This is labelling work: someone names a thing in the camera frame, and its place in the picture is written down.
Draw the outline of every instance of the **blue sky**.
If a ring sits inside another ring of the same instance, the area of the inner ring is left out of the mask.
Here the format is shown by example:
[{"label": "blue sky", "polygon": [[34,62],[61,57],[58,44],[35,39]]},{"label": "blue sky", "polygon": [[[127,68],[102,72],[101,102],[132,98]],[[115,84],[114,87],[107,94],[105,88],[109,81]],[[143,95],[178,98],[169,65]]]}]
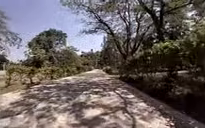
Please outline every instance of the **blue sky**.
[{"label": "blue sky", "polygon": [[80,51],[101,49],[103,36],[80,34],[84,28],[81,19],[63,7],[59,0],[0,0],[0,10],[10,18],[9,28],[23,39],[22,48],[11,49],[11,60],[23,59],[27,42],[49,28],[66,32],[68,44]]}]

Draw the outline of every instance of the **tree canopy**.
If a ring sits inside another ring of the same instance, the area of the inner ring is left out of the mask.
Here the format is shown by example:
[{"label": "tree canopy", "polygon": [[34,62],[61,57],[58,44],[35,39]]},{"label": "tree canopy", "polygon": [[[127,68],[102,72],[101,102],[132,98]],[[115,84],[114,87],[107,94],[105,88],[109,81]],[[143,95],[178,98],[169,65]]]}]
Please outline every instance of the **tree canopy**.
[{"label": "tree canopy", "polygon": [[7,26],[8,17],[0,11],[0,53],[8,54],[10,46],[20,46],[21,38]]},{"label": "tree canopy", "polygon": [[28,59],[36,67],[44,64],[56,64],[57,52],[66,47],[67,34],[56,29],[49,29],[41,32],[28,42]]}]

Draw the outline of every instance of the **grass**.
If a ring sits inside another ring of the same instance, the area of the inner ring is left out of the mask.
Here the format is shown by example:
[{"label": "grass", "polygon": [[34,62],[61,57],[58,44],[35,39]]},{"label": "grass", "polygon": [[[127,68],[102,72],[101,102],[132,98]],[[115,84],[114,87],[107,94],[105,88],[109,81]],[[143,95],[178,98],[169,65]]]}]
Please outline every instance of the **grass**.
[{"label": "grass", "polygon": [[25,89],[25,86],[20,84],[19,82],[13,82],[11,86],[6,87],[5,80],[6,79],[4,76],[0,76],[0,94],[5,94],[20,89]]}]

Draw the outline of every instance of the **green leaves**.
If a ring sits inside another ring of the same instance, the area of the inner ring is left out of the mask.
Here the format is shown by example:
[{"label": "green leaves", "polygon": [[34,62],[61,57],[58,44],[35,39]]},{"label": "green leaves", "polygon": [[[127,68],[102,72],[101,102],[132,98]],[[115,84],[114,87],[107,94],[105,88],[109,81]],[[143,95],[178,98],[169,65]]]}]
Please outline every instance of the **green leaves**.
[{"label": "green leaves", "polygon": [[40,68],[59,62],[56,54],[66,47],[67,34],[56,29],[49,29],[38,34],[28,43],[28,59],[30,64]]}]

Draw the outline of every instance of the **paved road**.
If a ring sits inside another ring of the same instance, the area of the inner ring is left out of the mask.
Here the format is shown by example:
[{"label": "paved road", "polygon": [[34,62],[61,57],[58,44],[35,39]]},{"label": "paved road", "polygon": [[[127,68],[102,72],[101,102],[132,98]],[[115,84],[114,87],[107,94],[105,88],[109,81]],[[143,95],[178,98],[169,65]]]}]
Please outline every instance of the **paved road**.
[{"label": "paved road", "polygon": [[100,70],[0,95],[0,128],[194,126],[205,127]]}]

